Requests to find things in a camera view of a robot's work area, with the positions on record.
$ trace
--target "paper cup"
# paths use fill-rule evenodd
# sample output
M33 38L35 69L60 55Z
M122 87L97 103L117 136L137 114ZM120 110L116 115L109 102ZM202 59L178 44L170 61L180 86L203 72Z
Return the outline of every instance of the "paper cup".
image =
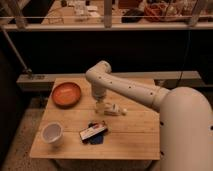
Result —
M49 123L42 130L42 139L45 143L58 147L62 142L63 129L59 123Z

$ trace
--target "small box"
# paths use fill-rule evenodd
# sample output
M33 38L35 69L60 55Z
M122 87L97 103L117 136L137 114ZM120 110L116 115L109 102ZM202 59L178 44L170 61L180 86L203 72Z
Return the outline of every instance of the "small box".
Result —
M108 128L105 122L96 123L95 125L80 132L80 137L83 143L86 143L90 138L99 135L100 133L107 132Z

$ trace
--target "tabletop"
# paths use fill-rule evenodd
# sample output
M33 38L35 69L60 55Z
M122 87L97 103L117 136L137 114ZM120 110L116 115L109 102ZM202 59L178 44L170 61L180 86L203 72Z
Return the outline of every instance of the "tabletop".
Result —
M129 78L134 81L154 84L152 79ZM153 110L107 90L105 102L126 108L125 116L97 114L96 101L91 96L90 83L84 77L58 78L54 87L63 82L74 82L82 91L80 101L68 109L60 109L48 99L40 126L31 147L30 157L49 159L160 159L159 114ZM108 132L103 144L82 143L79 132L86 129L91 121L105 121ZM53 148L43 142L42 128L50 122L59 122L64 129L60 147Z

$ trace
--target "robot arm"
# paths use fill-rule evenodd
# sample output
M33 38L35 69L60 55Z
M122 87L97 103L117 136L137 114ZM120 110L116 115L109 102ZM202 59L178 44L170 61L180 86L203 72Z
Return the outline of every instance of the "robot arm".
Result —
M106 96L106 89L128 97L149 108L159 111L162 100L169 90L110 75L111 67L106 61L101 61L86 72L86 79L92 85L92 96L96 100Z
M92 96L103 99L110 89L160 113L161 171L213 170L213 115L201 93L188 87L169 91L114 77L110 72L105 61L86 72Z

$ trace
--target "bowl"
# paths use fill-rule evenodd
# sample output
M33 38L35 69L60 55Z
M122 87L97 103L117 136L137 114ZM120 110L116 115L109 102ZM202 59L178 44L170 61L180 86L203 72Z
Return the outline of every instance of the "bowl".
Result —
M81 88L74 82L59 84L52 92L53 102L61 108L72 107L80 98Z
M43 128L41 135L45 143L55 147L60 146L63 136L62 126L57 122L49 123Z

